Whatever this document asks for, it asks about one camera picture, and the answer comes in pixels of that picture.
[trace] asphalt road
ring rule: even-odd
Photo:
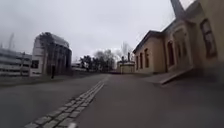
[[[106,75],[0,89],[0,128],[19,128],[87,91]]]
[[[182,80],[158,87],[114,75],[77,118],[79,128],[218,128],[224,126],[224,86]]]

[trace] small building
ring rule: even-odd
[[[134,61],[118,61],[117,62],[117,72],[121,74],[131,74],[135,71]]]
[[[31,55],[0,48],[0,76],[28,77]]]
[[[66,74],[71,69],[72,52],[63,38],[51,33],[43,33],[36,37],[32,54],[30,76]]]
[[[201,4],[186,10],[171,0],[176,19],[162,32],[149,31],[135,48],[136,73],[153,74],[207,69],[217,63],[217,47]]]

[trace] chimney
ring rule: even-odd
[[[128,62],[130,62],[130,52],[128,53]]]
[[[184,16],[184,8],[180,3],[180,0],[171,0],[171,4],[173,6],[173,10],[176,18],[183,18]]]

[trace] pavement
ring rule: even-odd
[[[223,127],[223,98],[224,86],[206,80],[154,86],[114,75],[76,122],[79,128]]]
[[[224,86],[206,79],[156,86],[132,75],[96,75],[0,90],[0,127],[223,127],[223,97]]]
[[[106,75],[0,89],[0,128],[19,128],[42,117],[96,85]]]

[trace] overcast sky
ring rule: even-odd
[[[181,0],[186,8],[193,0]],[[0,0],[0,43],[14,33],[13,49],[32,53],[35,37],[51,32],[70,43],[73,58],[97,50],[131,47],[148,30],[173,19],[170,0]]]

